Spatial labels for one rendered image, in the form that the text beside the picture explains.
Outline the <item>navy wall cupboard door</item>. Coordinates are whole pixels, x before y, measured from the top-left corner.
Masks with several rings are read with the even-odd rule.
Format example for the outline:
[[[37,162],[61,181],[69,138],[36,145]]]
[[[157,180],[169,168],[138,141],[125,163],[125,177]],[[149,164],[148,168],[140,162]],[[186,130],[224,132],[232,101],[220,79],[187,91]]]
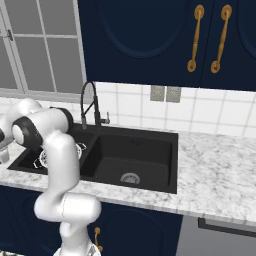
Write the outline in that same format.
[[[196,70],[187,63],[204,6]],[[214,0],[78,0],[86,76],[93,82],[197,87]]]
[[[220,59],[220,70],[211,72],[218,57],[218,47],[225,21],[221,11],[232,8],[226,40]],[[201,88],[256,92],[256,0],[215,0]]]

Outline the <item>grey wall socket plate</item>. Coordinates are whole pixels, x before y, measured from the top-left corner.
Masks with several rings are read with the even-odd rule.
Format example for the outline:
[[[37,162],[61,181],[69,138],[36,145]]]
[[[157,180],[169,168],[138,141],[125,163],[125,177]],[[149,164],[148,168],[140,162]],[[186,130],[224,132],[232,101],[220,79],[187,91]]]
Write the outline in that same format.
[[[166,101],[179,103],[181,99],[181,88],[180,87],[167,87]]]
[[[151,86],[150,100],[163,102],[165,97],[165,87],[164,86]]]

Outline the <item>white framed window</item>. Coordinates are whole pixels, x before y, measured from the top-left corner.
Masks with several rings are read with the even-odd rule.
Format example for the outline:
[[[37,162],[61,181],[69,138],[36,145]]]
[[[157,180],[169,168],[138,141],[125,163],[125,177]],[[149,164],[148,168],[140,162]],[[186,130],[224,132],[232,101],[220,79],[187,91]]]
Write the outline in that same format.
[[[85,80],[77,0],[0,0],[0,97],[77,102]]]

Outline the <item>grey dishwasher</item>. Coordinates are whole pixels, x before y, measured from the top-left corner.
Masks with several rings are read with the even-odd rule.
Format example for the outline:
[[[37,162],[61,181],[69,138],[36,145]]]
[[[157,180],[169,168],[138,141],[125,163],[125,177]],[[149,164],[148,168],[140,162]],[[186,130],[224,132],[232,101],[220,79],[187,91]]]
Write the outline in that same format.
[[[183,217],[176,256],[256,256],[256,238],[201,229],[197,219]],[[210,219],[206,223],[256,232],[256,226]]]

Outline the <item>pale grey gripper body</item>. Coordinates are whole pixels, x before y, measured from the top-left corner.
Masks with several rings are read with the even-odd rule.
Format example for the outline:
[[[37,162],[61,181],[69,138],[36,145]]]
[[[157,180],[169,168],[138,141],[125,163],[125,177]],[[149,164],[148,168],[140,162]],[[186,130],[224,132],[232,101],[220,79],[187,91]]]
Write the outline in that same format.
[[[4,164],[9,161],[9,150],[8,146],[11,144],[11,141],[3,141],[0,143],[0,164]]]

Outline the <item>navy base cupboard door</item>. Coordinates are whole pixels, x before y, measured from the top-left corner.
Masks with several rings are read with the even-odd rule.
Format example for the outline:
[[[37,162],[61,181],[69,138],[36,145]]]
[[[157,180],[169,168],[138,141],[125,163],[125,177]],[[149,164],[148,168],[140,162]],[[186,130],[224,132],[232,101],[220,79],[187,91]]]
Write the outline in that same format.
[[[58,222],[38,219],[34,204],[41,192],[1,186],[10,207],[22,242],[22,254],[26,256],[53,256],[61,245]]]
[[[102,256],[176,256],[182,215],[105,202],[101,206],[88,232],[94,241],[94,229],[101,229]]]

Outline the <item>black kitchen sink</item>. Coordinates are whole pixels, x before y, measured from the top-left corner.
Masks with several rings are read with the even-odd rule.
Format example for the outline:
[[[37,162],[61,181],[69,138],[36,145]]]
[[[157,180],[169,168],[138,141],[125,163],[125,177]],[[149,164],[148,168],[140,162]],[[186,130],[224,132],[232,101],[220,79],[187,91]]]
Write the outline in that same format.
[[[79,182],[177,192],[178,134],[94,125],[83,129],[79,124],[68,134],[87,146],[79,158]],[[33,165],[41,152],[27,149],[9,168],[48,176],[47,168]]]

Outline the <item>black spring sink faucet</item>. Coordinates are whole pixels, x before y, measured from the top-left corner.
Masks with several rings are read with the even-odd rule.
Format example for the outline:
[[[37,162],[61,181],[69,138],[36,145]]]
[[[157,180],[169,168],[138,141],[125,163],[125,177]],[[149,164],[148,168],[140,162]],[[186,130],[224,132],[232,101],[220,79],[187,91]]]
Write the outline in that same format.
[[[89,83],[92,85],[92,89],[93,89],[93,101],[90,103],[87,109],[84,109],[84,93]],[[90,81],[89,83],[88,82],[84,83],[82,87],[81,95],[80,95],[80,113],[81,113],[81,122],[82,122],[83,129],[87,128],[86,114],[89,112],[91,107],[94,107],[94,121],[95,121],[96,127],[100,127],[102,124],[110,123],[109,117],[106,117],[105,119],[101,117],[95,83],[92,81]]]

